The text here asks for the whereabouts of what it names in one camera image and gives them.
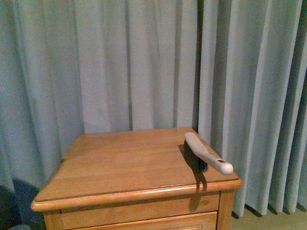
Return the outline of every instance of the wooden furniture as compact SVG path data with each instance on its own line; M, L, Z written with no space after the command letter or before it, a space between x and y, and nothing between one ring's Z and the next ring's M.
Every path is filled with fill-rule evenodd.
M79 135L32 209L44 213L48 230L228 230L242 181L210 166L192 170L187 132L194 131Z

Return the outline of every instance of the wooden drawer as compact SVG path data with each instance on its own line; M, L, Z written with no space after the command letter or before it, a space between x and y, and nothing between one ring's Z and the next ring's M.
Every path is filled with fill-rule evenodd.
M63 210L63 228L76 229L91 226L164 218L218 210L219 193L175 196L96 207L84 210Z
M215 230L217 212L112 224L79 230Z

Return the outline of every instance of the brush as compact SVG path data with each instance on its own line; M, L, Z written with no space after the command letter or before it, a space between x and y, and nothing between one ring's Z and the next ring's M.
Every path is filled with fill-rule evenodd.
M204 172L207 170L208 164L222 175L230 175L233 173L233 166L230 163L225 162L223 159L210 154L194 133L186 133L184 138L184 149L188 157L195 158L199 161L196 170Z

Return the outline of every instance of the light blue curtain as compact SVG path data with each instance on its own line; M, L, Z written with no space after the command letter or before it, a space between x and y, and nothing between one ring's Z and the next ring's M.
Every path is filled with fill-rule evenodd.
M75 137L193 126L243 179L234 211L307 206L307 1L0 2L0 226Z

